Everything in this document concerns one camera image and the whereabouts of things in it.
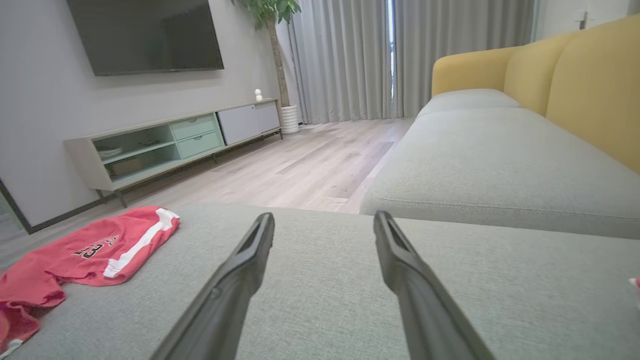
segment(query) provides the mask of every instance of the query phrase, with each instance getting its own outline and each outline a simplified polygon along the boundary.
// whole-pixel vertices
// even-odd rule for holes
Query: sofa
[[[640,239],[640,15],[433,67],[360,212]]]
[[[127,282],[65,284],[67,299],[9,359],[146,359],[258,214],[273,247],[236,359],[408,359],[396,296],[383,282],[373,217],[195,204]],[[640,241],[396,219],[494,356],[637,359],[640,321],[627,279]]]

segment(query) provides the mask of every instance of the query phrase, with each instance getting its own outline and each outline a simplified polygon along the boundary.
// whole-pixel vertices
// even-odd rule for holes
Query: yellow sofa backrest
[[[558,58],[569,41],[579,35],[580,31],[574,31],[516,49],[507,64],[504,93],[522,107],[545,116]]]
[[[546,117],[640,174],[640,15],[568,42]]]

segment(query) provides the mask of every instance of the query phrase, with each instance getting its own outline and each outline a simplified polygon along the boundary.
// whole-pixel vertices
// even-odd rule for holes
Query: tree trunk
[[[282,66],[282,54],[280,53],[280,43],[276,34],[275,19],[268,20],[265,23],[271,38],[271,48],[273,50],[273,59],[276,61],[276,74],[278,75],[278,86],[280,87],[280,105],[284,108],[291,106],[289,102],[289,91],[287,91],[287,82],[284,78],[284,67]]]

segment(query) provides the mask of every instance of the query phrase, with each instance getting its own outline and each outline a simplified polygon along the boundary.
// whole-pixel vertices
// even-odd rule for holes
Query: cabinet leg
[[[124,201],[124,197],[122,196],[122,192],[120,190],[116,190],[116,197],[118,197],[118,200],[120,200],[120,203],[122,204],[123,208],[127,207],[127,202]]]
[[[106,203],[107,203],[107,199],[106,199],[106,198],[104,197],[104,195],[102,194],[102,190],[98,190],[98,189],[96,189],[96,190],[95,190],[95,192],[97,192],[97,193],[98,193],[98,196],[100,197],[100,200],[102,200],[102,203],[103,203],[103,204],[106,204]]]

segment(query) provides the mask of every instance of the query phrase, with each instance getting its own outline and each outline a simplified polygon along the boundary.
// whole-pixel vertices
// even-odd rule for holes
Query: gray cabinet door
[[[255,118],[254,105],[219,111],[218,119],[227,145],[232,145],[262,132],[260,123]]]
[[[280,127],[276,102],[269,101],[262,104],[256,104],[255,119],[260,124],[259,127],[261,133]]]

